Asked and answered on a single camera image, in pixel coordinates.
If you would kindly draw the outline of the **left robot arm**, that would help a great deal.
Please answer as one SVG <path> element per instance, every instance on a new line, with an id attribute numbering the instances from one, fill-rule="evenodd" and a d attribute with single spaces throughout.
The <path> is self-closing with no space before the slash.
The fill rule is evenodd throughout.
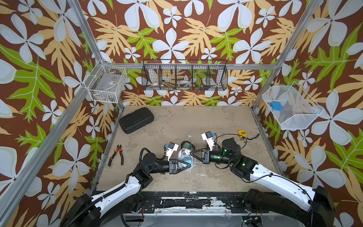
<path id="1" fill-rule="evenodd" d="M 61 227 L 98 227 L 101 219 L 113 207 L 123 200 L 136 195 L 145 189 L 152 181 L 153 173 L 169 173 L 176 175 L 190 167 L 189 163 L 179 166 L 180 160 L 158 161 L 152 152 L 147 152 L 139 158 L 139 163 L 126 176 L 125 181 L 102 193 L 77 199 L 68 213 L 60 222 Z"/>

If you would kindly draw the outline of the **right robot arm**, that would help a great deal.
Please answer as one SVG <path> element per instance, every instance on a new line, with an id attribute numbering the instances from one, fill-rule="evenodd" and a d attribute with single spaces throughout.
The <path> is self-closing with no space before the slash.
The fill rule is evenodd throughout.
<path id="1" fill-rule="evenodd" d="M 331 227 L 336 208 L 327 189 L 313 188 L 282 175 L 241 154 L 234 138 L 226 139 L 218 146 L 214 133 L 203 133 L 202 139 L 208 147 L 201 150 L 199 158 L 204 164 L 226 164 L 230 171 L 245 183 L 258 183 L 278 193 L 270 195 L 250 189 L 243 198 L 243 208 L 250 213 L 272 211 L 293 218 L 306 227 Z"/>

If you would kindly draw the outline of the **teal charger plug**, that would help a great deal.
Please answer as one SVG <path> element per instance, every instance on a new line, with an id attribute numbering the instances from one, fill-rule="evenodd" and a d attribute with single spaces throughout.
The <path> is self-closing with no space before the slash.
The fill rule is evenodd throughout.
<path id="1" fill-rule="evenodd" d="M 183 168 L 191 168 L 192 167 L 192 164 L 190 162 L 185 162 L 185 161 L 182 161 L 181 164 L 180 164 L 181 167 Z"/>

